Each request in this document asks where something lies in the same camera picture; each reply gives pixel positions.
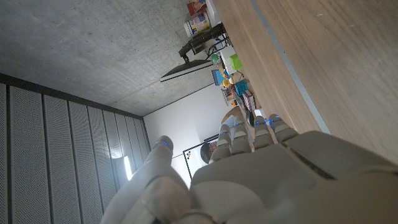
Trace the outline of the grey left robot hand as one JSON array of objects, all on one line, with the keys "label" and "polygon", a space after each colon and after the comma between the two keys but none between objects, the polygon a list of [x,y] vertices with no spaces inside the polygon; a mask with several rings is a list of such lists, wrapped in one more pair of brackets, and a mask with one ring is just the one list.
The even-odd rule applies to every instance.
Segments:
[{"label": "grey left robot hand", "polygon": [[187,185],[158,138],[113,197],[103,223],[396,223],[397,165],[319,131],[300,134],[276,114],[220,127],[208,164]]}]

